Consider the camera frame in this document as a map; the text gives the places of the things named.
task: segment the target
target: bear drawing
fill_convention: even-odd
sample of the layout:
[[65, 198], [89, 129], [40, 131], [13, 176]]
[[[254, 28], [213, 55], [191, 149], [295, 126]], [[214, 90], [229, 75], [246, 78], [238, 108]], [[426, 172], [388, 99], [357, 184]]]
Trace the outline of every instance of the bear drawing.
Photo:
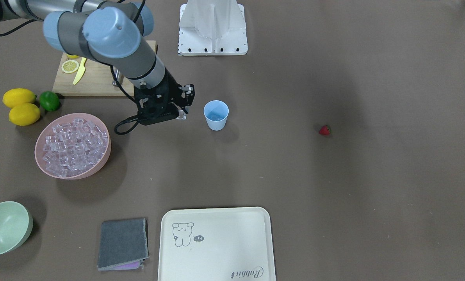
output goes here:
[[175, 239], [175, 246], [187, 247], [191, 244], [191, 233], [194, 224], [192, 222], [172, 224], [173, 226], [173, 239]]

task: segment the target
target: paper cup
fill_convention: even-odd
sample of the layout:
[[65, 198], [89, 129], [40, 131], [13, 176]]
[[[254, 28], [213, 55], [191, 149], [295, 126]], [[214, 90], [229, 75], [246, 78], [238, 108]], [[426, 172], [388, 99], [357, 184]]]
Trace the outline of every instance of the paper cup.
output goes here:
[[229, 107], [223, 101], [210, 101], [204, 106], [203, 113], [210, 129], [221, 130], [229, 116]]

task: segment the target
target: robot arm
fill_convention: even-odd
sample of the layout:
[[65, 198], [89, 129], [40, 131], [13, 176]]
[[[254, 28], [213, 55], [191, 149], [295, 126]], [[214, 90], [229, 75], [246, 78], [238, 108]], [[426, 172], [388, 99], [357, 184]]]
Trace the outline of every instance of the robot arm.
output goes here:
[[[26, 9], [19, 9], [21, 6], [16, 3], [25, 1], [7, 0], [1, 5], [14, 16], [43, 18], [43, 32], [51, 46], [115, 66], [134, 84], [134, 98], [130, 99], [137, 105], [137, 115], [116, 125], [116, 133], [129, 133], [138, 123], [149, 125], [175, 119], [179, 116], [177, 106], [187, 114], [186, 107], [193, 102], [194, 86], [177, 84], [143, 39], [153, 27], [150, 10], [140, 9], [143, 4], [27, 0]], [[0, 14], [2, 20], [12, 18], [8, 12]], [[130, 130], [118, 132], [119, 126], [130, 122], [135, 122]]]

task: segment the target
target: green lime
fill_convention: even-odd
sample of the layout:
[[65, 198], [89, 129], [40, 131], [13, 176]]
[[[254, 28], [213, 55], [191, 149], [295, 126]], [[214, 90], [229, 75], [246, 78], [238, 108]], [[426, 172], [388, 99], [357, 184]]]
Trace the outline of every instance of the green lime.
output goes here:
[[40, 105], [47, 111], [55, 111], [61, 103], [56, 93], [52, 91], [44, 91], [40, 95]]

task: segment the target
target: yellow lemon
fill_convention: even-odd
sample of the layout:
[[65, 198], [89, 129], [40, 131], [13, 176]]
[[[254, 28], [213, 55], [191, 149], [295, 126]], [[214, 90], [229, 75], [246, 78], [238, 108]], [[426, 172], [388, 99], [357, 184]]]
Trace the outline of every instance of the yellow lemon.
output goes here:
[[68, 59], [62, 64], [62, 71], [64, 73], [73, 73], [79, 68], [79, 62], [74, 59]]
[[22, 103], [34, 103], [36, 95], [24, 88], [16, 88], [6, 91], [3, 102], [7, 107], [13, 108]]
[[40, 109], [32, 103], [16, 105], [9, 112], [9, 121], [19, 126], [31, 125], [38, 119], [40, 119]]

